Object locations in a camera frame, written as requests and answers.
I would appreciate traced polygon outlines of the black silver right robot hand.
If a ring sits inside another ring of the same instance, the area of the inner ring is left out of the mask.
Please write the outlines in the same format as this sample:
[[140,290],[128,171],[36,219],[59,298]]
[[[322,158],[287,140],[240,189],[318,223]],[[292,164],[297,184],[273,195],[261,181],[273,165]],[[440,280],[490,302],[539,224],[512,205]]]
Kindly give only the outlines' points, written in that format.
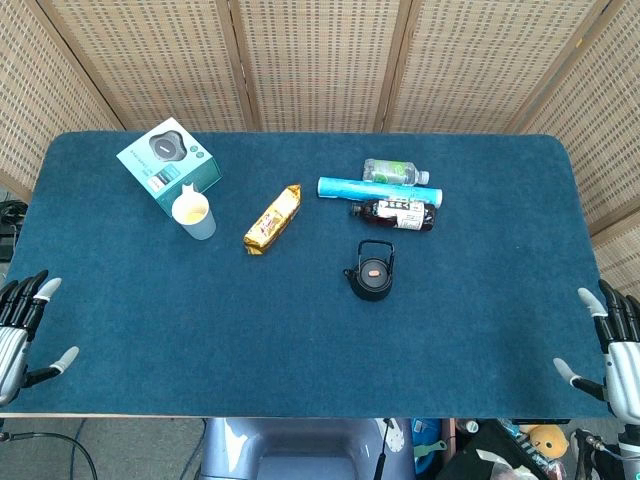
[[639,424],[639,300],[623,295],[606,280],[598,286],[601,303],[586,288],[578,296],[591,314],[603,355],[605,375],[601,384],[575,373],[561,358],[553,364],[571,387],[605,402],[611,413],[628,425]]

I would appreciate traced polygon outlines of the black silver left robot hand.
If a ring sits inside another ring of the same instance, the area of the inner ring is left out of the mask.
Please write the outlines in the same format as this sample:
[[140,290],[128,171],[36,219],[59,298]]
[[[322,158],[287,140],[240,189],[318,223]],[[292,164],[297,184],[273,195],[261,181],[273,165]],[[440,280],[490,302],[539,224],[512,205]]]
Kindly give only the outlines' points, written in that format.
[[53,294],[60,287],[59,277],[48,279],[42,270],[22,281],[1,288],[1,406],[14,401],[22,389],[62,375],[74,362],[80,349],[70,347],[49,366],[28,370],[31,344]]

